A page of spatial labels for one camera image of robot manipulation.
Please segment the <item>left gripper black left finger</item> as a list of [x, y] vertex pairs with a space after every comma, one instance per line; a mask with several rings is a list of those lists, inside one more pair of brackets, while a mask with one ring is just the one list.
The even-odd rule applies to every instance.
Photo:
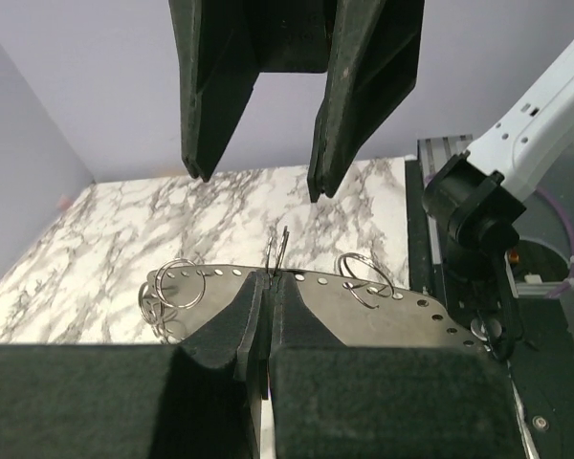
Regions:
[[256, 458], [266, 278], [164, 345], [0, 345], [0, 458]]

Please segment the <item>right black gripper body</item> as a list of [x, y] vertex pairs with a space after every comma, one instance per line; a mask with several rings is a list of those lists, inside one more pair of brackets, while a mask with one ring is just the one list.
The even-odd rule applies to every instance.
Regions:
[[229, 7], [244, 32], [231, 52], [240, 72], [327, 71], [335, 1], [231, 1]]

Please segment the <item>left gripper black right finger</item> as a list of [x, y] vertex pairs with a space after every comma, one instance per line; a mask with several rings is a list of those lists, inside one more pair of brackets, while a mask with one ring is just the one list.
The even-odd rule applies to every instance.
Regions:
[[279, 458], [521, 458], [505, 372], [456, 349], [286, 345], [272, 337]]

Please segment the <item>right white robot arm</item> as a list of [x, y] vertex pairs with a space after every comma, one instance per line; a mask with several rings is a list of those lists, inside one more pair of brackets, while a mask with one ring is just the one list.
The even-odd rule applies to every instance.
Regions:
[[[262, 73], [324, 73], [307, 185], [335, 195], [356, 154], [413, 90], [420, 1], [173, 1], [182, 160], [213, 175]], [[574, 142], [574, 39], [512, 108], [436, 172], [423, 193], [453, 247], [499, 267], [514, 221]]]

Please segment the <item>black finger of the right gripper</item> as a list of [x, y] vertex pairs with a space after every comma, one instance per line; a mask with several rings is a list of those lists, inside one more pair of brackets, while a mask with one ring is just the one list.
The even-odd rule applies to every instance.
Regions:
[[169, 3], [180, 77], [181, 152], [194, 179], [208, 181], [259, 76], [242, 1]]
[[416, 85], [423, 0], [339, 1], [315, 121], [310, 200], [335, 196], [365, 142]]

